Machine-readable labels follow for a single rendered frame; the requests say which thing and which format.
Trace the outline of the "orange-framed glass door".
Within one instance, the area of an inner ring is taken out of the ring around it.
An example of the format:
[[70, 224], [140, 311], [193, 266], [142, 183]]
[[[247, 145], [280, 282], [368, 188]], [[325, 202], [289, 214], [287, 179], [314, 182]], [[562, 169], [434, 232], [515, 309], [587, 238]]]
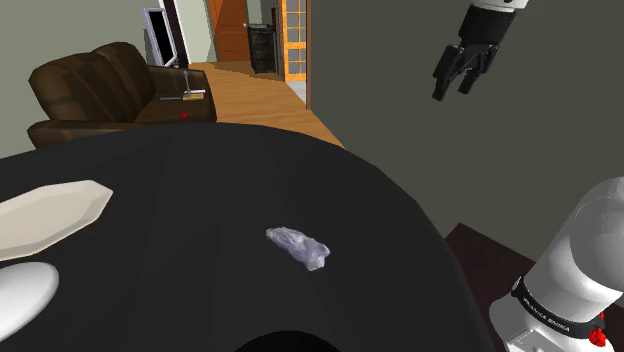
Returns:
[[279, 15], [283, 79], [304, 82], [307, 77], [307, 1], [280, 0]]

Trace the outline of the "orange wooden door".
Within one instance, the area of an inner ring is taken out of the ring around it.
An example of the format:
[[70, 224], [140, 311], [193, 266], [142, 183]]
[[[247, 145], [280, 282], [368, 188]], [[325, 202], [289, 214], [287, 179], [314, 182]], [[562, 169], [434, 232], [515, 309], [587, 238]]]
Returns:
[[249, 61], [246, 0], [206, 0], [218, 61]]

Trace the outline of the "black round table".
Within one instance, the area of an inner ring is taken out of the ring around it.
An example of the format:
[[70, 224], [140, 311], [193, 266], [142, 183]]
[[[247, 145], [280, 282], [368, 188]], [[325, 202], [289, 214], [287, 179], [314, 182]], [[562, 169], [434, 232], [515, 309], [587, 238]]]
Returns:
[[[0, 352], [496, 352], [463, 271], [419, 204], [354, 154], [296, 132], [175, 124], [0, 159], [0, 201], [47, 184], [113, 191], [100, 218], [40, 254], [48, 307]], [[308, 271], [266, 237], [330, 249]]]

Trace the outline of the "white-framed black screen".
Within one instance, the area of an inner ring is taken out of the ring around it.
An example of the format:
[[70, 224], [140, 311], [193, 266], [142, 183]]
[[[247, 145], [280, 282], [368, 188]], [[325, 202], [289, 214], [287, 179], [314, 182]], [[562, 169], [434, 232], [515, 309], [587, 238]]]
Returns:
[[170, 67], [178, 58], [175, 42], [164, 8], [142, 8], [142, 17], [157, 66]]

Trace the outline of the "crumpled pale grey wrapper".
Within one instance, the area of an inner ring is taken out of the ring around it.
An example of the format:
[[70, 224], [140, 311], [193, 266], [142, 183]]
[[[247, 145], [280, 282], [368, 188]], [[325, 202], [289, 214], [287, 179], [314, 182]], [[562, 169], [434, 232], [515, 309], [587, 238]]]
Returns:
[[330, 255], [330, 249], [325, 244], [294, 229], [270, 228], [266, 230], [266, 237], [304, 264], [308, 271], [323, 268]]

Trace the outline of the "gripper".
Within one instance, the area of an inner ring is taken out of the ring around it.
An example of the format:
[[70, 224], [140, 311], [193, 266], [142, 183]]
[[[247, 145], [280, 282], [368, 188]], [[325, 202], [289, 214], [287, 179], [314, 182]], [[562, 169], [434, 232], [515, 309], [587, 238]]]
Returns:
[[464, 74], [458, 91], [469, 94], [474, 83], [488, 72], [510, 25], [514, 9], [470, 5], [460, 26], [459, 46], [447, 45], [433, 72], [436, 79], [432, 97], [442, 101], [449, 84], [458, 75], [458, 64], [465, 55], [474, 54], [461, 68]]

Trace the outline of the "brown leather sofa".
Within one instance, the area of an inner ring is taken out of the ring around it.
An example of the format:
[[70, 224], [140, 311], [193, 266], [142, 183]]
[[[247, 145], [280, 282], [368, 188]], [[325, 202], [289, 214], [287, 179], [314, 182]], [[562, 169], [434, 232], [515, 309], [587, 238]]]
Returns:
[[45, 63], [28, 82], [48, 116], [27, 129], [37, 149], [133, 128], [217, 120], [204, 71], [149, 65], [127, 42]]

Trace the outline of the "dark slatted cabinet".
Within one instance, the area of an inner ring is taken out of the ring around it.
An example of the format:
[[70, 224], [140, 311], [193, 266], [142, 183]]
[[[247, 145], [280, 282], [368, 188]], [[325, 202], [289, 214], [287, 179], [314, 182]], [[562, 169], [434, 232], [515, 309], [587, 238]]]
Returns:
[[248, 24], [252, 69], [258, 73], [278, 73], [275, 28], [269, 24]]

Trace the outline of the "white oval dish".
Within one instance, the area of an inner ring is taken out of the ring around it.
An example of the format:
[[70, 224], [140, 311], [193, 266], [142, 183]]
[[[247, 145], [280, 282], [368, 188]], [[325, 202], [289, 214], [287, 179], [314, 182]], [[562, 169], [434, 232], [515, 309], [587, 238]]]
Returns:
[[58, 286], [58, 270], [48, 263], [25, 262], [0, 269], [0, 342], [32, 321]]

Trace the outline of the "cream oblong plate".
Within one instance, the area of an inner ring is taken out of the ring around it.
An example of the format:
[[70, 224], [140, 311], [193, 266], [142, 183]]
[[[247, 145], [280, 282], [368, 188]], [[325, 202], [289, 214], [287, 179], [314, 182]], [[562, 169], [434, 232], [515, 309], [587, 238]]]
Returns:
[[0, 202], [0, 261], [39, 253], [96, 221], [113, 191], [93, 180], [45, 185]]

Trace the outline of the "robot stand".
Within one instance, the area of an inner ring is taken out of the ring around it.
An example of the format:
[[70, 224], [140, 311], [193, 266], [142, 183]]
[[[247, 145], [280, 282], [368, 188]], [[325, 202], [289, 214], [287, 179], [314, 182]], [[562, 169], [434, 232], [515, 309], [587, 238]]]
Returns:
[[467, 278], [490, 335], [500, 338], [489, 319], [489, 307], [508, 293], [534, 261], [459, 223], [446, 237]]

